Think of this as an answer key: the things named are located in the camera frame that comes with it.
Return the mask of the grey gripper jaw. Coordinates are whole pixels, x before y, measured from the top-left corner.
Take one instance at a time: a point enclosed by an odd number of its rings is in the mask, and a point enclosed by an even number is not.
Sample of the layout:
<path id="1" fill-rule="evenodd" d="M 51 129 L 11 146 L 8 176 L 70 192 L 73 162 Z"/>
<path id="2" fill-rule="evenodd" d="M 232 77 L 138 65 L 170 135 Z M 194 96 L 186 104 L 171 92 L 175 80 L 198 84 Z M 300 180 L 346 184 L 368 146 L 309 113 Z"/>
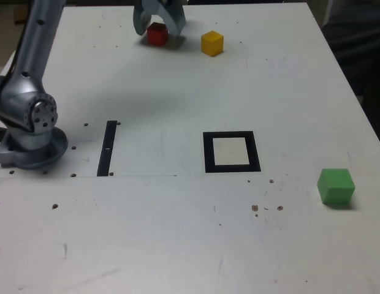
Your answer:
<path id="1" fill-rule="evenodd" d="M 171 35 L 179 36 L 181 34 L 186 24 L 182 1 L 159 1 L 158 16 L 162 18 Z"/>
<path id="2" fill-rule="evenodd" d="M 133 24 L 138 35 L 144 35 L 150 25 L 151 16 L 158 14 L 159 6 L 158 0 L 134 1 Z"/>

